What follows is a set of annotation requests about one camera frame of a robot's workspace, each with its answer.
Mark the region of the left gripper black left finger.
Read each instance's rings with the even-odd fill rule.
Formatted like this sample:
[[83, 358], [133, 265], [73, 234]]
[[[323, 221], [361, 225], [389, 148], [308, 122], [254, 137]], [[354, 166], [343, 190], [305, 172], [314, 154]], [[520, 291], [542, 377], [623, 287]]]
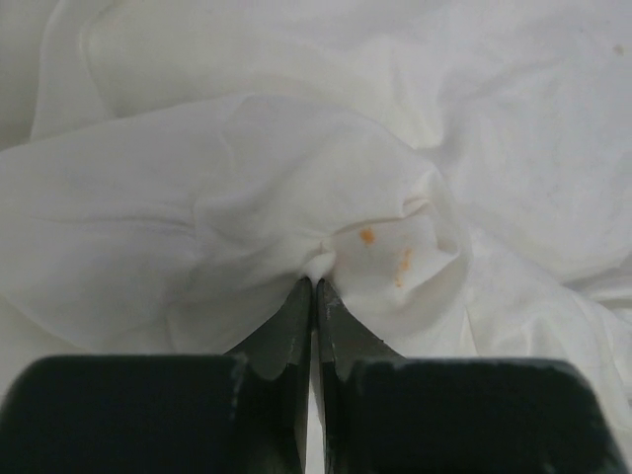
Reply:
[[303, 473], [310, 384], [310, 280], [228, 352], [246, 363], [236, 398], [232, 473]]

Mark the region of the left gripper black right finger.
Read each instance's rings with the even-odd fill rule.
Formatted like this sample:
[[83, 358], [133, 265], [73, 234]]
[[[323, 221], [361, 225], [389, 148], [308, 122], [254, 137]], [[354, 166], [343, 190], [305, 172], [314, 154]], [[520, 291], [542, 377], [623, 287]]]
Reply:
[[332, 283], [315, 289], [319, 381], [325, 471], [362, 473], [366, 458], [366, 408], [361, 370], [367, 363], [404, 357], [372, 333], [351, 313]]

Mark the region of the white t shirt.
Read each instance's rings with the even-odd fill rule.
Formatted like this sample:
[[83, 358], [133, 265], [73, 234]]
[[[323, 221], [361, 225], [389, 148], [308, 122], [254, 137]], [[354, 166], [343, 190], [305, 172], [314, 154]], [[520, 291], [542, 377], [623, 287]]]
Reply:
[[630, 3], [2, 3], [3, 385], [228, 350], [303, 276], [628, 424]]

